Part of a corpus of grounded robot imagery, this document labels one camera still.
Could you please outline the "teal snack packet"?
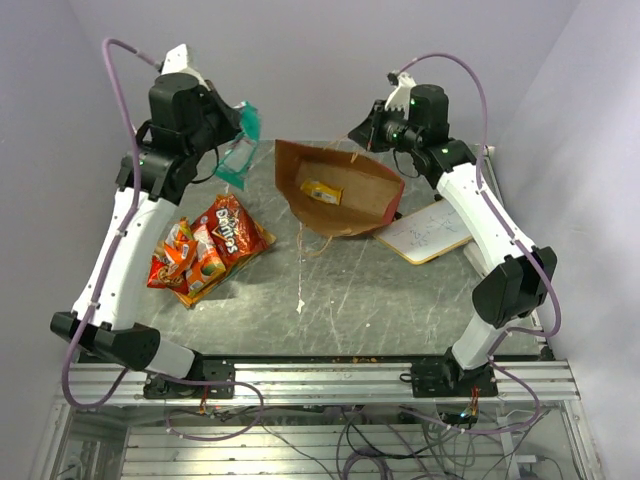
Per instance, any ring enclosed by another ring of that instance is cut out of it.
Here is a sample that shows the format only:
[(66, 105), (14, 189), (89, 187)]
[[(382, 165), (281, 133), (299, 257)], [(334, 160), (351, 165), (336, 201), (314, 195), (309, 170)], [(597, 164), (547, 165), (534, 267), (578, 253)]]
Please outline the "teal snack packet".
[(249, 102), (240, 103), (235, 110), (240, 114), (240, 133), (226, 149), (213, 174), (243, 190), (261, 138), (262, 121), (258, 109)]

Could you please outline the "red paper bag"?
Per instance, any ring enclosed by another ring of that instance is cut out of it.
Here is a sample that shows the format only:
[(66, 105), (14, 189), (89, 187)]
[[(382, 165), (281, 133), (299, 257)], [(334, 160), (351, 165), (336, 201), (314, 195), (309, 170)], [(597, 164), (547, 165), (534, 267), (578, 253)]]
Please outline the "red paper bag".
[(322, 247), (304, 251), (310, 257), (324, 253), (334, 239), (390, 225), (405, 188), (400, 176), (359, 151), (282, 139), (274, 142), (274, 180), (300, 230), (325, 239)]

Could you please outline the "yellow snack packet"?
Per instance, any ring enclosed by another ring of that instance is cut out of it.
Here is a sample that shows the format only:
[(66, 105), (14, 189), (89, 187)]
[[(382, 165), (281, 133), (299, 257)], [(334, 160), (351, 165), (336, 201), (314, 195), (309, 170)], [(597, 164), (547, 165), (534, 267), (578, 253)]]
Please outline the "yellow snack packet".
[(339, 206), (342, 203), (343, 190), (329, 186), (321, 181), (306, 179), (300, 185), (300, 190), (309, 198), (316, 201)]

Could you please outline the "red doritos bag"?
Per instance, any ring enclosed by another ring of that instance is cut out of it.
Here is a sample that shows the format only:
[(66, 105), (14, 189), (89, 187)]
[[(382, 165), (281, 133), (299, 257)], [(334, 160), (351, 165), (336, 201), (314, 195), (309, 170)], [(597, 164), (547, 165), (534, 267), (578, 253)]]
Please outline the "red doritos bag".
[(191, 228), (202, 225), (226, 268), (268, 248), (258, 225), (233, 194), (218, 195), (214, 203), (193, 221)]

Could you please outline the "orange cheetos snack bag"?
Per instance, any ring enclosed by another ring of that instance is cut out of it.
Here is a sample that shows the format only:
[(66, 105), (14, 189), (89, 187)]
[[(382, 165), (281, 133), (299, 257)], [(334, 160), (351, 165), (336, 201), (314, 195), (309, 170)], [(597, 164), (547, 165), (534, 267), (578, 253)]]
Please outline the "orange cheetos snack bag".
[(164, 256), (171, 264), (188, 261), (185, 277), (189, 297), (226, 273), (226, 267), (204, 225), (192, 229), (187, 218), (174, 224), (163, 242)]

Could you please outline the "orange honey dijon chip bag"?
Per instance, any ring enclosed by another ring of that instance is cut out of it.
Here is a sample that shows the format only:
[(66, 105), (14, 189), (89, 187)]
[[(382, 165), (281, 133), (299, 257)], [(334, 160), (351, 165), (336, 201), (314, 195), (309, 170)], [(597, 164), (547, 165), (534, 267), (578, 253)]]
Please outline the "orange honey dijon chip bag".
[[(261, 232), (263, 239), (267, 244), (267, 247), (264, 249), (264, 252), (266, 252), (276, 242), (277, 237), (273, 233), (264, 229), (261, 225), (258, 225), (258, 230)], [(203, 287), (194, 297), (189, 297), (186, 294), (178, 293), (176, 291), (173, 291), (173, 295), (178, 299), (178, 301), (185, 308), (187, 309), (193, 308), (211, 291), (213, 291), (215, 288), (224, 284), (227, 280), (230, 280), (233, 276), (237, 275), (242, 269), (244, 269), (249, 263), (251, 263), (254, 258), (259, 256), (260, 254), (262, 254), (262, 252), (254, 253), (252, 255), (246, 256), (238, 260), (224, 275), (222, 275), (212, 283), (209, 283), (208, 285)]]

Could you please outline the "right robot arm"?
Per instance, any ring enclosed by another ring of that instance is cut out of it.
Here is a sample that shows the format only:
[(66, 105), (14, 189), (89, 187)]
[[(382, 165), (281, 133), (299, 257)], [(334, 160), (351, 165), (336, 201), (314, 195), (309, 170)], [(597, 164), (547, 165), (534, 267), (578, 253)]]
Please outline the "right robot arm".
[(479, 247), (488, 273), (472, 292), (472, 319), (440, 373), (442, 387), (459, 396), (475, 385), (507, 332), (546, 300), (557, 256), (524, 235), (483, 186), (479, 160), (449, 135), (448, 110), (443, 88), (419, 84), (399, 108), (375, 101), (348, 137), (372, 153), (410, 154), (416, 172), (454, 208)]

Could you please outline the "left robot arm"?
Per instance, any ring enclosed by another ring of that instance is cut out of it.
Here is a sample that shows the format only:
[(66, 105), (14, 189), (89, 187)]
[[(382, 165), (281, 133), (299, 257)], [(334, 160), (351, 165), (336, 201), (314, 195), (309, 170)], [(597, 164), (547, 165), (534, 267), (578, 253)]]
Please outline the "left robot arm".
[(121, 161), (107, 237), (80, 297), (53, 315), (58, 337), (130, 370), (169, 375), (182, 397), (203, 387), (193, 350), (136, 322), (147, 262), (197, 165), (209, 151), (233, 140), (240, 114), (211, 83), (193, 73), (168, 73), (149, 90), (151, 118), (135, 137), (136, 152)]

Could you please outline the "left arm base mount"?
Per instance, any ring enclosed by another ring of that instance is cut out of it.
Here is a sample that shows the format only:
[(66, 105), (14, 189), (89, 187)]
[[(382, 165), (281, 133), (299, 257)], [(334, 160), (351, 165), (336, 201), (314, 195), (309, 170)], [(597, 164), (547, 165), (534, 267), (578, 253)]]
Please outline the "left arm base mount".
[(197, 356), (184, 379), (149, 374), (143, 396), (149, 400), (231, 399), (234, 394), (236, 369), (229, 360)]

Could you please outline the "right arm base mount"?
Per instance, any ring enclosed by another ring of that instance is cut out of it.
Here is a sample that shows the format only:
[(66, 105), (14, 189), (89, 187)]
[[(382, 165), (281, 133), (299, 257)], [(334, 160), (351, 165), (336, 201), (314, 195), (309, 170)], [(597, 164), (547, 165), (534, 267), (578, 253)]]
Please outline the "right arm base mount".
[(467, 371), (445, 356), (429, 356), (412, 362), (399, 379), (411, 386), (414, 398), (470, 398), (498, 395), (494, 370), (488, 364)]

